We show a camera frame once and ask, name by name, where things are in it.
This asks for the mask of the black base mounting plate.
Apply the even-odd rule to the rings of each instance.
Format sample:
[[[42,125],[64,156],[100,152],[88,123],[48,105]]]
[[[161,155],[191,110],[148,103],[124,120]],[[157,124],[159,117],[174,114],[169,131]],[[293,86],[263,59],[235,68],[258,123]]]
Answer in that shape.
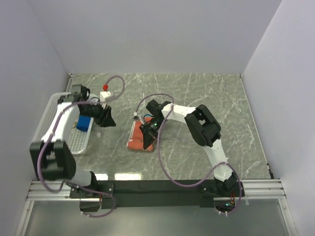
[[[169,180],[99,180],[97,191],[106,195],[88,193],[72,187],[69,198],[80,200],[80,209],[93,212],[115,207],[211,207],[220,200],[244,197],[243,184],[235,183],[228,190],[208,179],[196,187],[180,187]]]

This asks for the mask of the rolled blue towel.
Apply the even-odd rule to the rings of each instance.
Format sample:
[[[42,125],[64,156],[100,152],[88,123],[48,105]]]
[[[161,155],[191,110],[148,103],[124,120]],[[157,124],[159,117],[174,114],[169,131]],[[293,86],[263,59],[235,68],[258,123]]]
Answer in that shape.
[[[79,116],[78,121],[76,123],[76,128],[79,131],[87,132],[90,126],[91,118],[87,116]]]

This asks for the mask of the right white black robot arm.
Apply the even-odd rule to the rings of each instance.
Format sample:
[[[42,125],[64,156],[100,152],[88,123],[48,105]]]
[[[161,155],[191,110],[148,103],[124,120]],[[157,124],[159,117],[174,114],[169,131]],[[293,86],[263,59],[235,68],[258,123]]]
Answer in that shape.
[[[204,149],[211,163],[212,168],[209,173],[194,184],[179,183],[161,165],[171,182],[181,187],[197,187],[205,182],[210,174],[213,174],[214,191],[220,197],[230,197],[232,193],[240,198],[244,196],[240,178],[229,164],[222,147],[221,126],[205,105],[187,107],[175,105],[170,101],[159,104],[155,100],[151,100],[146,108],[153,118],[150,121],[143,121],[139,127],[143,136],[143,149],[147,149],[154,141],[157,141],[158,145],[160,144],[162,127],[166,121],[178,121],[188,127],[193,140]]]

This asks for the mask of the white plastic basket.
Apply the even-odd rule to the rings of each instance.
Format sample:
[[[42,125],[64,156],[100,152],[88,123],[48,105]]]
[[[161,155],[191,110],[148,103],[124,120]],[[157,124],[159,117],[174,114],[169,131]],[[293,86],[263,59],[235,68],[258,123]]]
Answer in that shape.
[[[57,113],[58,99],[62,95],[68,95],[68,94],[69,94],[69,92],[58,92],[58,93],[54,93],[50,97],[50,99],[47,103],[47,106],[44,110],[44,113],[40,119],[39,125],[35,131],[34,136],[33,136],[32,142],[39,142],[40,139],[46,134],[47,130],[50,128],[50,126],[53,122],[53,119]],[[72,128],[71,128],[69,137],[66,141],[66,143],[69,147],[69,150],[74,155],[83,154],[86,151],[89,137],[90,137],[90,133],[91,133],[91,129],[92,129],[92,125],[93,125],[93,121],[94,121],[94,119],[91,118],[88,130],[86,132],[83,132],[74,126],[74,123],[78,119],[79,119],[79,116],[77,116],[75,118],[75,120],[72,124]]]

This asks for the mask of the brown orange bear towel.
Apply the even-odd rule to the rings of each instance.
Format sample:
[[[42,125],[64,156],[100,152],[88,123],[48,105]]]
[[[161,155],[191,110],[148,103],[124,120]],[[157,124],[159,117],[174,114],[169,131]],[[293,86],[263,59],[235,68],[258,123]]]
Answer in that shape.
[[[140,130],[141,124],[142,122],[140,120],[133,121],[126,147],[129,150],[133,150],[133,151],[153,152],[154,151],[153,144],[151,144],[147,149],[143,148],[144,142],[143,142],[143,134]]]

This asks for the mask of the aluminium rail frame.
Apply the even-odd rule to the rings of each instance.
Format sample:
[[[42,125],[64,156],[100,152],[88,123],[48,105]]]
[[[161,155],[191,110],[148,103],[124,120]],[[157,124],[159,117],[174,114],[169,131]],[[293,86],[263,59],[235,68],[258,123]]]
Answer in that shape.
[[[282,183],[271,178],[240,74],[127,73],[126,89],[113,103],[116,128],[92,127],[80,167],[103,180],[164,179],[156,152],[127,150],[132,113],[141,99],[155,94],[158,101],[172,95],[186,106],[205,104],[222,126],[222,144],[229,162],[242,178],[245,197],[230,216],[198,206],[119,208],[90,219],[79,213],[70,189],[51,194],[33,182],[27,196],[19,236],[292,236]]]

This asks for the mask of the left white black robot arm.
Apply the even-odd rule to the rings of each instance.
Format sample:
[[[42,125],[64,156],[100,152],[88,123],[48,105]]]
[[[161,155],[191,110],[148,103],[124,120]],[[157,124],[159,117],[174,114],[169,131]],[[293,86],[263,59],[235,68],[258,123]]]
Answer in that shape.
[[[74,85],[71,93],[61,95],[57,100],[57,112],[46,131],[38,142],[30,145],[30,154],[38,179],[53,193],[60,189],[52,189],[46,181],[60,180],[62,183],[81,187],[87,197],[98,194],[99,185],[96,176],[91,171],[79,169],[66,143],[74,121],[79,116],[93,118],[100,127],[114,127],[116,124],[111,116],[111,107],[107,101],[113,94],[107,90],[100,97],[92,100],[90,89],[83,85]]]

